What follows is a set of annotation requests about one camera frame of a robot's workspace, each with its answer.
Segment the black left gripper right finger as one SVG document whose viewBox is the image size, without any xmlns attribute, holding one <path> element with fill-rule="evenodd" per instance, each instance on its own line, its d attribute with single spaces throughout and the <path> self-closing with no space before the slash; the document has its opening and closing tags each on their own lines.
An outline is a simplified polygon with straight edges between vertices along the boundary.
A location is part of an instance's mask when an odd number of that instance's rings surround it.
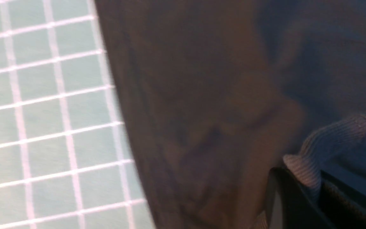
<svg viewBox="0 0 366 229">
<path fill-rule="evenodd" d="M 321 172 L 320 209 L 336 229 L 366 229 L 366 196 Z"/>
</svg>

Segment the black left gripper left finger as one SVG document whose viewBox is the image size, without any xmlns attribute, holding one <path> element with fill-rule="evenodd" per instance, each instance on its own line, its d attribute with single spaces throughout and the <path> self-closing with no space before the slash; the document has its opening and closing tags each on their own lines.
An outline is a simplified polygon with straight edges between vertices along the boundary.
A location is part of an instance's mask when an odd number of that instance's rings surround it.
<svg viewBox="0 0 366 229">
<path fill-rule="evenodd" d="M 264 211 L 269 229 L 333 228 L 295 177 L 284 168 L 269 171 Z"/>
</svg>

